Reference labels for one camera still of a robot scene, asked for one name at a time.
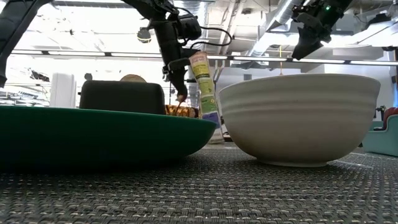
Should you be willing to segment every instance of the black robotic arm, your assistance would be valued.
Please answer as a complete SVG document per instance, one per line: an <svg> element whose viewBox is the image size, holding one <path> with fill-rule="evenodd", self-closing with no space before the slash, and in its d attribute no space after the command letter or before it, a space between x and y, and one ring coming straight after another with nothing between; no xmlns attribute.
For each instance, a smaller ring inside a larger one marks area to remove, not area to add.
<svg viewBox="0 0 398 224"><path fill-rule="evenodd" d="M0 14L0 87L6 78L8 56L34 19L37 10L51 0L9 0ZM185 66L189 57L197 50L183 49L179 40L196 40L201 36L197 18L191 14L179 15L179 11L168 0L123 0L148 19L148 29L154 29L165 67L163 73L169 77L178 95L184 100L187 88L184 85Z"/></svg>
<svg viewBox="0 0 398 224"><path fill-rule="evenodd" d="M292 19L303 24L298 28L300 38L292 57L300 60L323 47L321 41L331 41L331 31L338 19L344 16L345 10L353 0L315 0L305 5L294 6Z"/></svg>

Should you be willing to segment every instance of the ribbed bowl exterior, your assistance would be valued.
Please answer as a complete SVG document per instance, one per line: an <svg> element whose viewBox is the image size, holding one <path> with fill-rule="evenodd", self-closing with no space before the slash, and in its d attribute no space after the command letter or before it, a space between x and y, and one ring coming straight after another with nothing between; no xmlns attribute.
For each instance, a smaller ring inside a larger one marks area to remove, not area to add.
<svg viewBox="0 0 398 224"><path fill-rule="evenodd" d="M363 140L380 83L368 77L303 74L226 87L221 110L232 140L263 161L339 159Z"/></svg>

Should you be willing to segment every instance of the red object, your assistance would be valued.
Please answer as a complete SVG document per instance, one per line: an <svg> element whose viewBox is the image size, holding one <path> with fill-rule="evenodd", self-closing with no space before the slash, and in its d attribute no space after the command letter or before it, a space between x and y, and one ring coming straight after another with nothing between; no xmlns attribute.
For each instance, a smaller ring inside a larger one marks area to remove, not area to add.
<svg viewBox="0 0 398 224"><path fill-rule="evenodd" d="M383 130L387 129L387 119L388 117L390 117L391 115L395 115L398 114L398 108L388 108L385 112L384 112L384 119L383 119Z"/></svg>

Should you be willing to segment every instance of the green tray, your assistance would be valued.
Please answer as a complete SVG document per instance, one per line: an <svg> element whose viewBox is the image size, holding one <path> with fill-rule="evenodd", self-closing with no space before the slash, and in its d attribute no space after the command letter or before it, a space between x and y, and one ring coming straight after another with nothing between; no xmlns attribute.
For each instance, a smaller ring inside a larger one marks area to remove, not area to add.
<svg viewBox="0 0 398 224"><path fill-rule="evenodd" d="M216 124L116 111L0 106L0 168L108 169L200 150Z"/></svg>

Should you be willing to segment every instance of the woven placemat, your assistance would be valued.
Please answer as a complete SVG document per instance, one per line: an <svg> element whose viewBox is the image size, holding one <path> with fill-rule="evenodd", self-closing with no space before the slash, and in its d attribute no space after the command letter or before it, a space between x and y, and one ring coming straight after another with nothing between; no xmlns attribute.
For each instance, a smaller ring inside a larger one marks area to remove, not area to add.
<svg viewBox="0 0 398 224"><path fill-rule="evenodd" d="M0 174L0 223L397 223L397 189L392 157L300 169L212 146L128 174Z"/></svg>

